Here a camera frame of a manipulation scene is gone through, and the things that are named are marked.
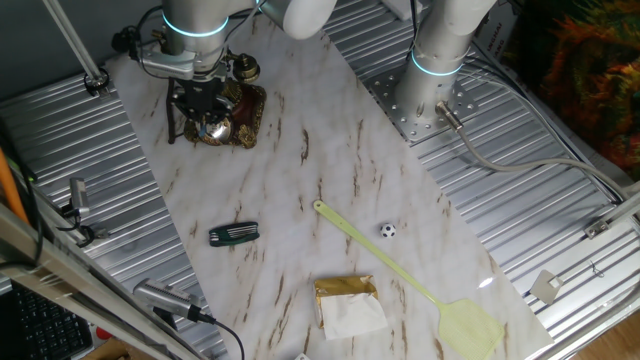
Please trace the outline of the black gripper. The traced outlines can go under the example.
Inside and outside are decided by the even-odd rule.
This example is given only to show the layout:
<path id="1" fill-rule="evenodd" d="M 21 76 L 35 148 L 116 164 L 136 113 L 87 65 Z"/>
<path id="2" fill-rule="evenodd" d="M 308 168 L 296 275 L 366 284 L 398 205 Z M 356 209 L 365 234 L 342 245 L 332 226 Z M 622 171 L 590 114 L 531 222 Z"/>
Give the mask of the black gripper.
<path id="1" fill-rule="evenodd" d="M 184 130 L 200 131 L 205 116 L 212 116 L 215 127 L 231 128 L 235 104 L 222 95 L 224 82 L 213 79 L 208 82 L 193 80 L 176 81 L 172 103 L 185 115 Z"/>

